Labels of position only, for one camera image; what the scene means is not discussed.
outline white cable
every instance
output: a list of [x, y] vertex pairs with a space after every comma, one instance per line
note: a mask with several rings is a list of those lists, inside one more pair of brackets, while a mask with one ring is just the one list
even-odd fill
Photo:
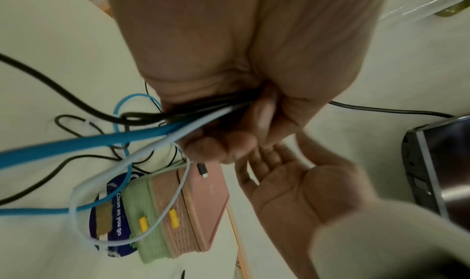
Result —
[[165, 208], [165, 210], [160, 214], [159, 218], [157, 221], [152, 225], [149, 230], [147, 230], [145, 233], [142, 235], [128, 239], [128, 240], [122, 240], [122, 241], [112, 241], [112, 242], [106, 242], [106, 241], [99, 241], [96, 239], [93, 239], [89, 236], [86, 236], [78, 227], [78, 219], [77, 219], [77, 206], [78, 206], [78, 199], [79, 197], [84, 194], [86, 191], [91, 190], [92, 188], [95, 188], [95, 190], [98, 190], [99, 187], [102, 187], [105, 185], [109, 179], [117, 175], [120, 171], [125, 169], [128, 165], [130, 165], [132, 162], [136, 160], [136, 158], [141, 157], [144, 154], [148, 154], [153, 150], [157, 150], [161, 148], [162, 146], [165, 146], [167, 144], [170, 144], [172, 142], [175, 142], [176, 140], [186, 136], [190, 132], [202, 127], [203, 125], [219, 118], [222, 117], [230, 112], [232, 112], [235, 108], [234, 107], [226, 107], [223, 109], [220, 109], [218, 111], [215, 111], [213, 113], [210, 113], [200, 119], [197, 119], [196, 121], [193, 121], [189, 123], [188, 125], [183, 126], [182, 128], [178, 129], [177, 131], [169, 134], [166, 136], [164, 139], [150, 143], [149, 145], [139, 149], [137, 152], [132, 154], [131, 156], [125, 158], [124, 160], [120, 161], [119, 163], [115, 164], [113, 167], [89, 178], [88, 180], [84, 181], [83, 183], [77, 185], [70, 196], [70, 206], [69, 206], [69, 216], [70, 216], [70, 222], [73, 227], [73, 229], [77, 232], [80, 238], [83, 240], [87, 241], [88, 243], [92, 243], [93, 245], [98, 245], [98, 246], [103, 246], [103, 247], [115, 247], [115, 246], [122, 246], [122, 245], [127, 245], [130, 243], [137, 242], [146, 236], [148, 236], [152, 230], [154, 230], [158, 224], [163, 220], [165, 215], [168, 213], [169, 209], [173, 205], [173, 203], [176, 201], [176, 198], [178, 197], [178, 194], [180, 193], [185, 181], [186, 177], [188, 176], [189, 172], [189, 166], [190, 162], [188, 160], [188, 163], [186, 165], [186, 170], [184, 173], [184, 176], [181, 180], [180, 185], [178, 186], [178, 189], [176, 190], [175, 195], [171, 199], [170, 203], [168, 206]]

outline white sleeve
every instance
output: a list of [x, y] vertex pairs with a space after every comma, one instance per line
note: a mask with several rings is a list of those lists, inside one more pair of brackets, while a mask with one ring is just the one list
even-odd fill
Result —
[[382, 201], [319, 229], [309, 254], [320, 279], [393, 278], [443, 254], [470, 266], [470, 234], [416, 205]]

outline black electronic device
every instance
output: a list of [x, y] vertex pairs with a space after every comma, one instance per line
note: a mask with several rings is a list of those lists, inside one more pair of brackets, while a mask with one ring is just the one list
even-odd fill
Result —
[[409, 130], [401, 154], [416, 203], [470, 231], [470, 116]]

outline yellow clip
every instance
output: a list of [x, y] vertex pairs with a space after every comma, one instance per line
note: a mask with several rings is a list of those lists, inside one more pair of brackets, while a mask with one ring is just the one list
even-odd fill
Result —
[[141, 227], [141, 232], [144, 233], [146, 231], [148, 231], [149, 229], [149, 226], [148, 226], [148, 220], [147, 220], [147, 217], [141, 217], [139, 219], [139, 226]]
[[175, 208], [168, 211], [168, 216], [170, 216], [171, 227], [177, 229], [180, 227], [180, 220], [178, 218], [178, 214], [176, 213]]

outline bundle of cables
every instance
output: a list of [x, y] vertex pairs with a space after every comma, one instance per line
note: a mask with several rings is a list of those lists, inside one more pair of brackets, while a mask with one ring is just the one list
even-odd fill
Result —
[[[156, 99], [146, 94], [137, 93], [137, 94], [130, 95], [124, 98], [121, 102], [119, 102], [119, 104], [115, 108], [114, 116], [112, 116], [112, 115], [102, 113], [92, 108], [91, 106], [87, 105], [86, 103], [84, 103], [83, 101], [75, 97], [70, 92], [66, 91], [64, 88], [62, 88], [60, 85], [55, 83], [53, 80], [51, 80], [47, 76], [43, 75], [37, 70], [17, 60], [14, 60], [8, 56], [0, 54], [0, 61], [12, 67], [15, 67], [31, 75], [32, 77], [38, 79], [39, 81], [43, 82], [45, 85], [49, 86], [51, 89], [56, 91], [58, 94], [60, 94], [62, 97], [64, 97], [65, 99], [67, 99], [68, 101], [76, 105], [78, 108], [84, 110], [85, 112], [91, 114], [92, 116], [113, 123], [114, 130], [116, 132], [114, 134], [104, 134], [104, 132], [101, 131], [96, 125], [93, 125], [90, 123], [90, 125], [94, 127], [100, 133], [100, 135], [93, 136], [93, 137], [81, 137], [80, 134], [74, 131], [71, 131], [68, 128], [66, 129], [60, 123], [59, 120], [65, 117], [79, 119], [82, 121], [84, 119], [75, 117], [75, 116], [68, 116], [68, 115], [58, 116], [55, 121], [57, 125], [63, 128], [64, 130], [78, 136], [78, 138], [50, 142], [50, 143], [39, 144], [35, 146], [28, 146], [24, 148], [0, 152], [0, 169], [8, 168], [8, 167], [22, 164], [22, 163], [28, 163], [30, 161], [45, 159], [45, 158], [49, 158], [52, 156], [65, 154], [68, 152], [74, 152], [74, 151], [79, 151], [79, 150], [84, 150], [84, 149], [99, 147], [99, 146], [110, 147], [112, 152], [116, 156], [116, 158], [107, 158], [107, 159], [118, 161], [118, 163], [114, 165], [113, 167], [87, 179], [83, 183], [76, 186], [73, 189], [72, 194], [70, 196], [69, 208], [0, 209], [0, 216], [1, 215], [18, 215], [18, 214], [31, 215], [31, 214], [35, 214], [35, 212], [38, 214], [62, 214], [62, 213], [68, 212], [70, 215], [71, 223], [73, 225], [74, 230], [77, 231], [77, 233], [82, 239], [86, 240], [87, 242], [93, 245], [104, 246], [104, 247], [121, 246], [121, 245], [126, 245], [129, 243], [134, 243], [143, 239], [147, 235], [149, 235], [158, 226], [161, 220], [165, 217], [165, 215], [168, 213], [169, 209], [175, 202], [176, 198], [178, 197], [186, 181], [186, 177], [189, 172], [190, 161], [186, 160], [186, 169], [184, 172], [184, 176], [175, 194], [173, 195], [170, 203], [167, 205], [165, 210], [160, 214], [157, 221], [150, 227], [150, 229], [138, 237], [134, 237], [132, 239], [122, 240], [122, 241], [106, 242], [106, 241], [99, 241], [89, 236], [86, 236], [84, 233], [80, 231], [79, 226], [78, 226], [78, 221], [77, 221], [78, 211], [87, 210], [87, 209], [99, 206], [101, 204], [104, 204], [105, 202], [113, 198], [114, 196], [116, 196], [129, 183], [130, 178], [131, 178], [132, 168], [134, 167], [137, 170], [139, 170], [139, 168], [135, 166], [135, 164], [139, 163], [139, 162], [136, 162], [136, 160], [138, 160], [139, 158], [142, 158], [145, 155], [150, 154], [146, 159], [148, 160], [152, 156], [154, 150], [160, 149], [161, 147], [168, 145], [168, 144], [174, 144], [176, 140], [186, 136], [190, 132], [202, 127], [203, 125], [215, 119], [218, 119], [234, 110], [247, 107], [248, 105], [250, 105], [251, 102], [253, 102], [259, 96], [259, 91], [254, 90], [254, 91], [249, 91], [249, 92], [240, 92], [240, 93], [235, 93], [235, 94], [217, 96], [211, 99], [205, 99], [201, 101], [195, 101], [195, 102], [184, 105], [183, 108], [176, 108], [167, 113], [131, 112], [131, 113], [123, 113], [119, 115], [120, 107], [128, 99], [134, 96], [146, 96], [146, 97], [151, 98], [152, 102], [159, 108], [159, 110], [161, 110], [161, 106], [159, 105]], [[350, 109], [363, 110], [363, 111], [452, 117], [452, 115], [437, 113], [437, 112], [429, 112], [429, 111], [409, 111], [409, 110], [370, 108], [370, 107], [361, 107], [361, 106], [341, 104], [341, 103], [337, 103], [334, 101], [332, 101], [331, 104], [335, 106], [343, 107], [343, 108], [350, 108]], [[161, 122], [164, 120], [169, 121], [170, 123], [166, 125], [163, 125], [164, 123], [161, 123], [157, 127], [151, 127], [147, 129], [132, 130], [132, 131], [129, 129], [129, 127], [131, 126], [146, 126], [146, 125], [151, 125], [151, 124]], [[125, 132], [119, 131], [118, 124], [124, 125]], [[127, 147], [129, 146], [130, 142], [138, 141], [138, 140], [147, 140], [147, 139], [157, 138], [161, 136], [166, 136], [166, 137], [141, 148], [140, 150], [138, 150], [132, 155], [129, 154]], [[116, 152], [117, 149], [122, 149], [124, 151], [125, 158], [122, 158], [117, 154]], [[86, 156], [103, 158], [99, 156], [90, 156], [90, 155], [86, 155]], [[41, 185], [45, 184], [47, 181], [52, 179], [52, 177], [55, 174], [57, 174], [64, 165], [66, 165], [71, 160], [77, 159], [77, 158], [80, 158], [80, 156], [67, 159], [59, 167], [57, 167], [49, 176], [47, 176], [46, 178], [44, 178], [43, 180], [41, 180], [34, 186], [26, 189], [25, 191], [22, 191], [21, 193], [13, 197], [7, 198], [5, 200], [1, 200], [0, 202], [3, 202], [3, 203], [0, 203], [0, 205], [12, 202], [15, 199], [18, 199], [30, 193], [34, 189], [39, 188]], [[121, 185], [119, 185], [113, 192], [108, 194], [106, 197], [98, 201], [95, 201], [91, 204], [87, 204], [83, 206], [78, 205], [80, 203], [79, 202], [80, 199], [88, 195], [87, 193], [88, 191], [101, 190], [102, 187], [104, 187], [111, 178], [116, 176], [118, 173], [120, 173], [124, 169], [127, 169], [126, 178], [124, 182]]]

